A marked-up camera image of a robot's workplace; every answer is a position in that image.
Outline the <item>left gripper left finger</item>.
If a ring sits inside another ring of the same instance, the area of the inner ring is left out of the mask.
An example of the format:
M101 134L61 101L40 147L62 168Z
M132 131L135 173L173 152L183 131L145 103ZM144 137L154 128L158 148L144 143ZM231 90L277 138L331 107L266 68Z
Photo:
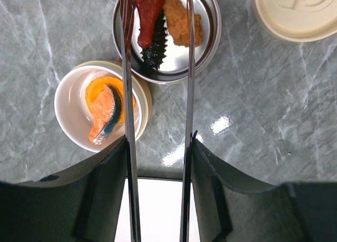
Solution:
M113 241L126 139L38 181L1 182L1 241Z

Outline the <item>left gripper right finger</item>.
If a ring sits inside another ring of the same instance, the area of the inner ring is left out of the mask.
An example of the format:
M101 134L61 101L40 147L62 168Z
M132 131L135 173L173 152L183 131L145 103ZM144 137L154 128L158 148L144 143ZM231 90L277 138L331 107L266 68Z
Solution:
M201 241L336 241L336 183L271 185L192 147Z

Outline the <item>salmon slice food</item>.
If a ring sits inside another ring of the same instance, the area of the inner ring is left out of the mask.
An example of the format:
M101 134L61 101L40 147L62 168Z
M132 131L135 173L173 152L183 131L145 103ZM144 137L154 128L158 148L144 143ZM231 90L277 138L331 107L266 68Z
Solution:
M122 115L122 98L118 90L111 85L103 85L92 102L93 126L88 140L94 145L101 145L109 137Z

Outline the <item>orange egg yolk food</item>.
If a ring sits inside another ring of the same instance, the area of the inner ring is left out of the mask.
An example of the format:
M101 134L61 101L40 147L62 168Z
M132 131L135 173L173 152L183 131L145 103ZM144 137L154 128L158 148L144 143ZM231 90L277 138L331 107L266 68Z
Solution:
M113 97L116 97L116 95L109 95L107 86L114 87L121 98L122 113L117 122L121 124L125 121L123 82L121 79L113 76L103 76L91 81L85 91L86 104L94 120L102 119L103 122L107 123L112 117L111 113L116 108L113 102Z

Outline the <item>dark seaweed roll food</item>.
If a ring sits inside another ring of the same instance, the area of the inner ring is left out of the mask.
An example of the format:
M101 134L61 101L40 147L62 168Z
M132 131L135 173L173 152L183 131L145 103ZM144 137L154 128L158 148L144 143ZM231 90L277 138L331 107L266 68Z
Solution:
M144 65L147 68L155 68L158 70L163 63L163 59L166 57L167 28L165 27L164 17L164 9L161 9L155 22L152 45L141 51Z

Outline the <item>orange fried food piece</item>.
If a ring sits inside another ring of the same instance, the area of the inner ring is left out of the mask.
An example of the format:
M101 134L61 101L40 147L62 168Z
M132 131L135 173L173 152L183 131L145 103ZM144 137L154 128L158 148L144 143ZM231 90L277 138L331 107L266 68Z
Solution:
M167 29L176 46L190 46L190 26L187 23L187 9L181 0L165 0L164 15Z

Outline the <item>cream round lid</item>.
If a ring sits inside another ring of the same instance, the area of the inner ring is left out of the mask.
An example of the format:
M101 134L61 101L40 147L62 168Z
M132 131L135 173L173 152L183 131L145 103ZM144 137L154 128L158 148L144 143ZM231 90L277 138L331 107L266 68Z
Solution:
M313 42L336 34L336 0L251 0L258 23L291 42Z

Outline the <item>red sausage food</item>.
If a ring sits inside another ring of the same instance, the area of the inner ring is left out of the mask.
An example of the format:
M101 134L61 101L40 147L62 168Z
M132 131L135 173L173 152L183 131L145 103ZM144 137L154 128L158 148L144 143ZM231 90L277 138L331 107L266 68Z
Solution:
M155 22L165 0L135 0L135 3L140 18L140 34L137 42L142 49L147 49L152 45Z

